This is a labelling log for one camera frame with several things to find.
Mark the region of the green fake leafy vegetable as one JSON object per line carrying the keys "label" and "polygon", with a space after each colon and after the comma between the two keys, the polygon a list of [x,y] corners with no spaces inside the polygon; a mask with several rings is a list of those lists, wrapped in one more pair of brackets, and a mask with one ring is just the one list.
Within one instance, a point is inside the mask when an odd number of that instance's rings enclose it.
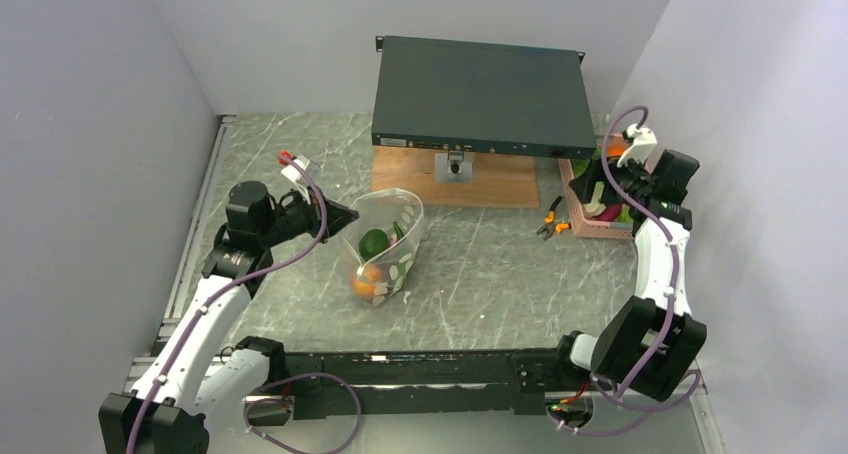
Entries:
{"label": "green fake leafy vegetable", "polygon": [[578,161],[574,174],[569,186],[580,201],[584,215],[587,218],[600,215],[606,209],[602,201],[606,177],[601,159]]}

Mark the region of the purple fake sweet potato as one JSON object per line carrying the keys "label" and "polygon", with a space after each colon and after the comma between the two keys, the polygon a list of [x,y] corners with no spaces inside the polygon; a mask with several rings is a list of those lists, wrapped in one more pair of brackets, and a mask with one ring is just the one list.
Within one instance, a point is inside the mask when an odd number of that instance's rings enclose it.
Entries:
{"label": "purple fake sweet potato", "polygon": [[621,204],[608,205],[595,217],[595,220],[608,223],[616,222],[622,210],[623,206]]}

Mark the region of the polka dot zip top bag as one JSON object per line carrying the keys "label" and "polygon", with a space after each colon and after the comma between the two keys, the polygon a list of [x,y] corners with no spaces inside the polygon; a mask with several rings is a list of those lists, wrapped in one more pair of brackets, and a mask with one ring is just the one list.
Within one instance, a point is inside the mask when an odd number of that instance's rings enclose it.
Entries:
{"label": "polka dot zip top bag", "polygon": [[414,193],[389,188],[362,195],[359,218],[342,232],[342,277],[360,300],[379,306],[401,291],[423,236],[425,215]]}

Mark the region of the orange fake peach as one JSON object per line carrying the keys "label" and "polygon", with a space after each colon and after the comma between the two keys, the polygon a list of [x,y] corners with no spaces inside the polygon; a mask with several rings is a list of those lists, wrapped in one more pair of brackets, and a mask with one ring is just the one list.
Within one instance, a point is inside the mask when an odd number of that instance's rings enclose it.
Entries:
{"label": "orange fake peach", "polygon": [[375,265],[361,266],[350,276],[352,292],[360,299],[371,301],[388,291],[383,271]]}

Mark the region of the green fake lime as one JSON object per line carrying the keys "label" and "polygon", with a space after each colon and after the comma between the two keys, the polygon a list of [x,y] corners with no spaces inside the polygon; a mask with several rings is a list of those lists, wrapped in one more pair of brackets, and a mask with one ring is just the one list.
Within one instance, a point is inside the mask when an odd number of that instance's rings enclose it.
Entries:
{"label": "green fake lime", "polygon": [[623,207],[619,215],[616,217],[615,222],[632,226],[634,223],[634,219],[632,217],[631,210],[629,208]]}

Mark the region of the orange fake fruit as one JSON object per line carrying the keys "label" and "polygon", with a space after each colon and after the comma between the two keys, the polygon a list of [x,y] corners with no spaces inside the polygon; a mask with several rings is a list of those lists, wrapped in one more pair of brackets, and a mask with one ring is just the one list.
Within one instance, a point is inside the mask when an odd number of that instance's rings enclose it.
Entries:
{"label": "orange fake fruit", "polygon": [[614,136],[609,140],[605,151],[608,158],[618,158],[621,157],[628,148],[629,145],[623,138]]}

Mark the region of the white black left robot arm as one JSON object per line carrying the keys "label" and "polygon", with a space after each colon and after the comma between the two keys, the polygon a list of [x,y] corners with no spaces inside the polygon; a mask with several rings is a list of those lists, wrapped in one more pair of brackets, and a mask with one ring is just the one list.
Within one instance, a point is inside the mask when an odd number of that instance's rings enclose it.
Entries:
{"label": "white black left robot arm", "polygon": [[273,247],[308,234],[326,242],[359,217],[313,187],[275,199],[245,181],[228,194],[226,221],[207,255],[189,310],[152,365],[123,394],[110,393],[98,420],[109,453],[205,453],[222,413],[257,388],[279,391],[288,368],[282,343],[249,337],[207,373],[226,333],[274,270]]}

